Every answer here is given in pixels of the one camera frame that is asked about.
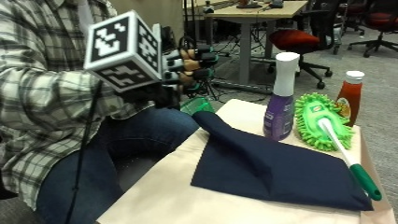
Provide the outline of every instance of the navy blue cloth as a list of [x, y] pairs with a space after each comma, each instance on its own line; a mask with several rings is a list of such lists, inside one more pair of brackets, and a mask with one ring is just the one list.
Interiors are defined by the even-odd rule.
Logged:
[[211, 136], [192, 186], [267, 201], [373, 210], [341, 159], [238, 130], [212, 112], [194, 118]]

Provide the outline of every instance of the spray bottle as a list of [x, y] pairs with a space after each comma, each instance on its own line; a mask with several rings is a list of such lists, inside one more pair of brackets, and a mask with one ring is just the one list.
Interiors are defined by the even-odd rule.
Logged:
[[295, 125], [295, 72], [300, 54], [276, 55], [275, 93], [264, 116], [264, 134], [280, 141], [288, 137]]

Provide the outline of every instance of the ketchup bottle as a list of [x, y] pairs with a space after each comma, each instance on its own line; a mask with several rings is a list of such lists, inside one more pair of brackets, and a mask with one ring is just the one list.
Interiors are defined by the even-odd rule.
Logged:
[[351, 127], [357, 121], [360, 111], [364, 75], [364, 72], [360, 71], [347, 73], [347, 80], [336, 100], [337, 106], [341, 107], [340, 115], [351, 120], [347, 124]]

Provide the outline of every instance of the purple liquid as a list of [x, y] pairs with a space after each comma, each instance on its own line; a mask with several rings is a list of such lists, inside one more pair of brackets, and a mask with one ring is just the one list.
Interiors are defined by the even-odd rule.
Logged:
[[280, 141], [288, 137], [295, 126], [295, 98], [293, 96], [272, 96], [264, 116], [264, 134]]

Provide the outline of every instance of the knee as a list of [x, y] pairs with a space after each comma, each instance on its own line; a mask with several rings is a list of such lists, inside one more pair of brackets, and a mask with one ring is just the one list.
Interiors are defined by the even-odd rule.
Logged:
[[188, 137], [200, 127], [192, 116], [176, 109], [159, 109], [159, 113], [163, 129], [175, 135]]

